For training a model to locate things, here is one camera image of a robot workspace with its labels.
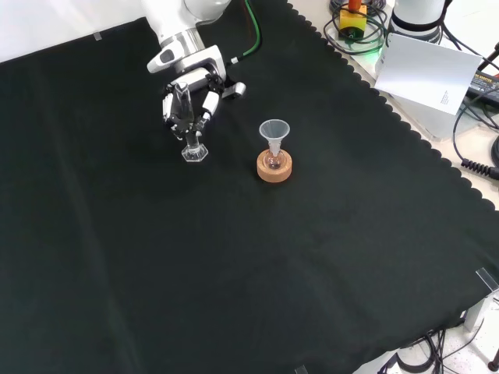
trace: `wooden holder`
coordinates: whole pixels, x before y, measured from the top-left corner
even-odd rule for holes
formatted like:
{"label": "wooden holder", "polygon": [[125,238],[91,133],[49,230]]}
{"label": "wooden holder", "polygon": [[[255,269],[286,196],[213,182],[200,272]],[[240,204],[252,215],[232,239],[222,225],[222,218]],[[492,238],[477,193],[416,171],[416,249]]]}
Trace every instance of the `wooden holder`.
{"label": "wooden holder", "polygon": [[291,175],[293,160],[291,156],[289,156],[288,152],[286,152],[285,150],[281,151],[284,154],[286,162],[283,168],[277,170],[266,168],[264,165],[264,157],[265,154],[268,152],[268,150],[265,150],[264,152],[260,153],[260,156],[258,156],[257,159],[258,175],[264,181],[269,183],[279,183],[285,181],[286,179],[289,178],[289,175]]}

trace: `clear funnel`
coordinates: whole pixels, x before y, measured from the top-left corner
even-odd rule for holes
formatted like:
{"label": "clear funnel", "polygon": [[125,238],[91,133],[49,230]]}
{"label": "clear funnel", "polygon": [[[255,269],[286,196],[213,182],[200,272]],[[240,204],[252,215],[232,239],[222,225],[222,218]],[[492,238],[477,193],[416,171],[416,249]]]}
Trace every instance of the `clear funnel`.
{"label": "clear funnel", "polygon": [[279,169],[285,163],[281,142],[289,134],[289,125],[280,119],[269,119],[260,125],[260,134],[268,141],[269,151],[264,164],[270,169]]}

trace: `white paper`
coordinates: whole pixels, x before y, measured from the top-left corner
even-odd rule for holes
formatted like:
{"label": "white paper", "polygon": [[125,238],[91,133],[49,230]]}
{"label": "white paper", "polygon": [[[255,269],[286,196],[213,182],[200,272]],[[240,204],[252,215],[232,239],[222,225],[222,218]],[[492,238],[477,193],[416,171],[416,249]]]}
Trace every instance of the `white paper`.
{"label": "white paper", "polygon": [[481,58],[398,34],[388,45],[375,88],[455,115]]}

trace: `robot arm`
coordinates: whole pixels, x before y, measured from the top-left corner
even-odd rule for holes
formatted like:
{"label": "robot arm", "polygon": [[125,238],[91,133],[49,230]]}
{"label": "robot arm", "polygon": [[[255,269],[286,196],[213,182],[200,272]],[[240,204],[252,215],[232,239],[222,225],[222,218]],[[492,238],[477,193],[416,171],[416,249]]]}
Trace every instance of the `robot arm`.
{"label": "robot arm", "polygon": [[161,52],[147,65],[159,72],[204,49],[197,32],[199,24],[212,23],[231,0],[142,0],[150,28],[156,33]]}
{"label": "robot arm", "polygon": [[440,26],[452,0],[397,0],[388,31],[437,43]]}
{"label": "robot arm", "polygon": [[[142,0],[147,21],[157,34],[161,52],[147,64],[149,72],[172,68],[179,75],[166,87],[163,122],[179,140],[186,139],[182,155],[188,162],[207,156],[199,143],[206,124],[221,99],[241,97],[243,83],[227,86],[227,73],[216,45],[205,48],[196,25],[216,21],[231,0]],[[194,116],[190,94],[208,88],[201,113]]]}

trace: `black cable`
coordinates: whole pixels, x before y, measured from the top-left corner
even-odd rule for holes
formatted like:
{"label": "black cable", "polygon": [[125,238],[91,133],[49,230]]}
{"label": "black cable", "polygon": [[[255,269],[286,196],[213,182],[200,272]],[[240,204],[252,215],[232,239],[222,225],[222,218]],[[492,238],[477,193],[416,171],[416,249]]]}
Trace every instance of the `black cable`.
{"label": "black cable", "polygon": [[388,374],[388,363],[383,366],[377,374]]}
{"label": "black cable", "polygon": [[[473,108],[469,107],[466,110],[469,111],[469,113],[466,112],[466,114],[469,117],[473,118],[475,121],[482,122],[484,125],[486,125],[487,127],[490,127],[493,130],[499,130],[499,127],[496,126],[496,122],[494,120],[492,120],[492,123],[489,123],[485,119],[483,119],[483,117],[481,117],[478,113],[476,113]],[[484,112],[484,114],[487,117],[488,117],[488,115],[490,115],[490,113],[487,110]]]}
{"label": "black cable", "polygon": [[441,340],[439,341],[438,345],[438,355],[437,355],[437,361],[438,361],[438,370],[440,371],[441,374],[444,374],[444,345],[445,345],[445,334],[447,333],[446,330],[443,330],[441,332]]}
{"label": "black cable", "polygon": [[487,106],[485,104],[482,104],[482,111],[485,114],[485,116],[489,119],[490,123],[492,123],[492,125],[494,125],[494,128],[499,129],[499,125],[497,125],[497,123],[494,121],[494,119],[490,115],[489,111],[487,110]]}
{"label": "black cable", "polygon": [[475,332],[475,334],[473,335],[473,337],[469,340],[468,343],[466,343],[465,345],[463,345],[462,347],[460,347],[459,349],[456,349],[455,351],[449,353],[448,355],[444,356],[442,358],[442,361],[445,360],[446,358],[448,357],[451,357],[452,355],[455,355],[456,353],[458,353],[459,351],[463,350],[464,348],[468,347],[476,338],[476,335],[478,335],[478,333],[480,332],[480,330],[482,329],[482,326],[483,326],[483,323],[485,322],[485,319],[482,320],[482,323],[480,324],[480,327],[478,328],[478,330]]}
{"label": "black cable", "polygon": [[492,157],[492,162],[494,162],[494,165],[496,168],[499,168],[499,136],[497,137],[496,141],[492,145],[492,150],[490,151],[490,156]]}
{"label": "black cable", "polygon": [[442,43],[442,39],[444,39],[444,29],[442,25],[440,25],[440,39],[438,40],[438,45]]}
{"label": "black cable", "polygon": [[[494,52],[492,52],[492,54],[490,54],[489,57],[487,57],[488,60],[495,60],[497,57],[499,57],[499,43],[496,44],[496,46],[494,47]],[[484,70],[487,66],[489,65],[489,63],[487,61],[485,62],[482,62],[482,65],[480,65],[478,67],[478,70],[479,71],[482,71]]]}
{"label": "black cable", "polygon": [[461,110],[461,113],[459,113],[458,117],[456,118],[455,124],[454,124],[454,128],[452,129],[452,145],[454,146],[455,152],[457,153],[457,155],[459,156],[459,158],[462,161],[461,166],[463,166],[464,168],[467,168],[467,169],[469,169],[471,171],[474,171],[477,174],[485,175],[485,176],[487,176],[489,178],[499,180],[499,168],[497,168],[497,167],[491,167],[491,166],[486,166],[484,164],[478,164],[478,163],[476,163],[474,161],[471,161],[471,160],[468,160],[468,159],[464,158],[461,155],[461,153],[459,152],[458,145],[457,145],[457,143],[455,141],[455,131],[458,128],[459,120],[461,119],[462,115],[465,113],[466,109],[469,109],[469,105],[475,104],[482,97],[484,97],[484,96],[486,96],[488,94],[491,94],[493,92],[496,92],[496,91],[499,91],[499,87],[496,87],[496,88],[493,88],[492,90],[488,90],[488,91],[485,91],[485,92],[481,93],[480,95],[478,95],[477,97],[475,97],[473,100],[471,100],[469,102],[469,104],[467,104],[466,102],[463,102],[463,104],[465,105],[465,107]]}
{"label": "black cable", "polygon": [[484,60],[488,65],[492,65],[494,68],[497,69],[497,71],[499,71],[499,66],[497,66],[496,64],[494,64],[491,60],[489,60],[488,58],[486,57],[483,57],[480,53],[478,53],[477,51],[475,51],[474,49],[471,49],[470,47],[468,47],[466,44],[464,44],[462,41],[460,41],[457,37],[455,37],[450,31],[449,29],[445,26],[445,23],[442,25],[444,30],[445,30],[445,33],[447,34],[449,40],[454,43],[454,45],[456,44],[460,44],[461,46],[463,46],[464,48],[466,48],[467,50],[471,51],[473,54],[477,55],[477,56],[480,56],[482,58],[482,60]]}
{"label": "black cable", "polygon": [[459,50],[459,51],[462,51],[461,49],[461,46],[458,44],[457,41],[455,41],[454,39],[452,39],[451,37],[449,37],[449,34],[451,33],[449,31],[449,29],[447,28],[447,26],[445,26],[445,23],[442,23],[442,30],[444,31],[444,33],[447,35],[447,37],[449,38],[449,40],[453,43],[453,45],[455,45],[455,47]]}
{"label": "black cable", "polygon": [[456,372],[455,370],[452,370],[451,368],[449,368],[448,366],[445,366],[445,365],[442,365],[444,366],[449,372],[453,372],[454,374],[461,374],[459,372]]}
{"label": "black cable", "polygon": [[[371,0],[370,3],[369,2],[363,3],[363,5],[367,5],[368,8],[367,14],[349,9],[348,5],[343,5],[340,0],[331,0],[330,2],[332,19],[331,21],[329,21],[324,25],[324,36],[326,37],[327,41],[331,43],[331,45],[333,45],[336,49],[345,53],[346,55],[365,55],[370,52],[379,51],[383,47],[384,38],[386,38],[388,34],[388,31],[384,26],[384,23],[388,19],[388,14],[383,10],[383,8],[378,7],[378,6],[384,7],[384,5],[386,5],[386,0]],[[351,35],[344,33],[342,30],[340,30],[336,22],[342,10],[346,10],[352,14],[359,14],[367,18],[367,23],[375,26],[374,31],[371,34],[364,37],[352,37]],[[327,27],[331,24],[333,24],[334,28],[338,31],[338,36],[344,37],[346,39],[345,43],[347,44],[377,43],[377,46],[374,48],[367,48],[363,51],[347,51],[327,33]],[[370,40],[370,37],[372,37],[375,34],[378,34],[377,37]]]}
{"label": "black cable", "polygon": [[431,368],[431,366],[434,364],[435,359],[436,359],[435,354],[434,354],[434,350],[432,349],[433,341],[431,340],[431,336],[429,334],[427,334],[423,339],[424,339],[424,341],[426,341],[426,343],[428,344],[428,347],[430,348],[430,357],[428,358],[428,360],[421,365],[409,365],[409,364],[406,364],[405,362],[403,362],[402,359],[400,358],[400,356],[397,354],[397,363],[398,363],[398,366],[400,367],[400,369],[402,369],[406,372],[419,374],[419,373],[425,372],[426,370]]}
{"label": "black cable", "polygon": [[[427,335],[429,335],[430,337],[434,337],[435,335],[438,334],[438,331],[429,331]],[[421,337],[420,339],[416,340],[415,342],[409,344],[409,345],[406,345],[400,349],[407,349],[407,348],[412,348],[414,347],[415,345],[418,345],[419,343],[423,343],[424,341],[426,340],[426,335],[424,337]]]}

